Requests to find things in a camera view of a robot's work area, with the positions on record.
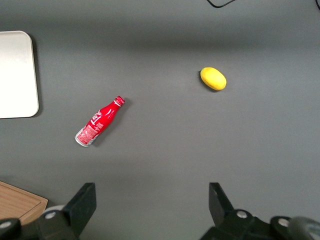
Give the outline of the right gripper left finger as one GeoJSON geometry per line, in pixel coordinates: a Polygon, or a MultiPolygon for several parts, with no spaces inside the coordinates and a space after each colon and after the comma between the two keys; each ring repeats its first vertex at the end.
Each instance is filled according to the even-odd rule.
{"type": "Polygon", "coordinates": [[[78,240],[97,207],[96,185],[85,183],[61,209],[46,210],[37,220],[40,240],[78,240]]]}

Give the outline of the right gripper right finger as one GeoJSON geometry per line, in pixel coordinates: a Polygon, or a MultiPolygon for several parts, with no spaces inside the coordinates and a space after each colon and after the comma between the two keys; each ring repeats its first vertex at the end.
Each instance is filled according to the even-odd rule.
{"type": "Polygon", "coordinates": [[[214,223],[202,240],[271,240],[270,225],[244,209],[235,209],[221,185],[211,182],[208,207],[214,223]]]}

